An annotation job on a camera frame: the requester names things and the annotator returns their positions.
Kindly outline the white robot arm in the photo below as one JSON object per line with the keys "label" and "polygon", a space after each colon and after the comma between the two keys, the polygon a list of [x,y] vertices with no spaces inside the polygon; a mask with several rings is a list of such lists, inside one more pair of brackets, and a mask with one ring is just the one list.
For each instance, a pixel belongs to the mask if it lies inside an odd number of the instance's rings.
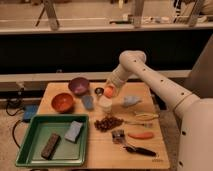
{"label": "white robot arm", "polygon": [[126,50],[106,85],[113,96],[134,74],[145,82],[182,119],[177,171],[213,171],[213,98],[200,98],[146,64],[146,54]]}

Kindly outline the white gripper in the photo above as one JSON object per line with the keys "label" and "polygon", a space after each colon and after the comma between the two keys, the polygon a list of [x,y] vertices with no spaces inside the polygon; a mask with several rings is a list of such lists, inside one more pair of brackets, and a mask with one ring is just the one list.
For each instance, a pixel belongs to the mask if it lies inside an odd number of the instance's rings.
{"label": "white gripper", "polygon": [[118,65],[110,74],[106,81],[106,86],[113,88],[113,94],[118,95],[123,85],[128,80],[128,72]]}

